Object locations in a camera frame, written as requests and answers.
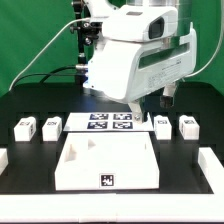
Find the white foam block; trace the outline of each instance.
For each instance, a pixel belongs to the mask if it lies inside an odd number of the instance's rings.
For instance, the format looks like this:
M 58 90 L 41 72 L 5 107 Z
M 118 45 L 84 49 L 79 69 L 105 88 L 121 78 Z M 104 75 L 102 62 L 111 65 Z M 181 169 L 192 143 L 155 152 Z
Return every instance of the white foam block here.
M 149 134 L 68 134 L 55 185 L 56 190 L 158 188 L 159 168 Z
M 154 118 L 154 131 L 158 140 L 170 140 L 172 135 L 172 126 L 168 117 L 156 116 Z
M 62 132 L 62 120 L 60 117 L 48 118 L 42 128 L 43 141 L 58 141 Z
M 198 140 L 200 127 L 194 117 L 181 116 L 179 130 L 185 140 Z
M 30 141 L 36 132 L 34 117 L 22 118 L 14 128 L 15 141 Z
M 0 175 L 8 165 L 7 149 L 0 149 Z
M 199 148 L 198 163 L 213 193 L 224 193 L 224 168 L 211 148 Z

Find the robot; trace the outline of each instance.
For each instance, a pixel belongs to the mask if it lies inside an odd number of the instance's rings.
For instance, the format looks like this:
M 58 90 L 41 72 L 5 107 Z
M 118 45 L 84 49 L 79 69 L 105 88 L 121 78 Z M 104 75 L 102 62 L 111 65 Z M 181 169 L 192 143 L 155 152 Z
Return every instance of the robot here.
M 197 35 L 191 0 L 127 0 L 118 8 L 107 0 L 73 0 L 76 18 L 90 22 L 78 32 L 79 63 L 88 79 L 84 91 L 128 104 L 135 122 L 146 120 L 145 96 L 164 88 L 161 106 L 173 105 L 178 80 L 196 65 Z M 87 62 L 84 45 L 94 45 Z

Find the marker sheet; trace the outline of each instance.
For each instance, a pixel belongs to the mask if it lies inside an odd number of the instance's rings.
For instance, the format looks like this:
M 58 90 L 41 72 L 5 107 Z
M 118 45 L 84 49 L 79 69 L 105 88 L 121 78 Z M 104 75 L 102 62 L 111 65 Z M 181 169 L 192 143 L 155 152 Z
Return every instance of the marker sheet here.
M 132 113 L 70 113 L 64 131 L 153 131 L 150 116 L 143 124 L 133 122 Z

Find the green screen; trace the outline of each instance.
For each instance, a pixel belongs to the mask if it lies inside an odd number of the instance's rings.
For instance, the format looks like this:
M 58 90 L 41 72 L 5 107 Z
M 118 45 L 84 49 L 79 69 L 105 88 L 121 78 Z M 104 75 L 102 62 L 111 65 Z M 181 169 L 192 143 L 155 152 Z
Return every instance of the green screen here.
M 126 1 L 111 0 L 121 6 Z M 192 20 L 198 35 L 196 70 L 212 56 L 220 32 L 220 1 L 193 0 Z M 0 0 L 0 95 L 51 38 L 74 19 L 71 0 Z M 47 73 L 73 65 L 77 60 L 77 37 L 67 29 L 25 73 Z M 224 94 L 224 49 L 209 68 L 187 79 L 211 83 Z M 27 82 L 38 81 L 32 78 Z

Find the black table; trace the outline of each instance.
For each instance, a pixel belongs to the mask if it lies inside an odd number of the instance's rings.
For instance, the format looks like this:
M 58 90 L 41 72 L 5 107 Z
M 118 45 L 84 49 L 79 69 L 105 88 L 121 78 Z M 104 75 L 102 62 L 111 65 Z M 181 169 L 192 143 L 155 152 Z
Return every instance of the black table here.
M 197 157 L 199 147 L 211 147 L 219 160 L 224 161 L 224 96 L 209 84 L 180 83 L 175 106 L 162 109 L 160 95 L 157 91 L 147 96 L 145 103 L 152 119 L 166 115 L 172 125 L 171 141 L 158 141 L 154 132 L 149 133 L 160 169 L 160 189 L 112 192 L 212 194 Z M 127 105 L 85 95 L 80 86 L 72 83 L 16 86 L 0 98 L 0 148 L 8 149 L 9 159 L 7 169 L 0 176 L 0 195 L 86 193 L 56 192 L 54 171 L 67 133 L 63 132 L 56 143 L 43 142 L 42 127 L 47 118 L 54 116 L 62 118 L 64 127 L 71 112 L 127 111 L 130 111 Z M 191 115 L 199 123 L 198 141 L 183 140 L 178 130 L 181 115 Z M 36 118 L 37 132 L 29 143 L 15 142 L 13 128 L 22 117 L 29 116 Z

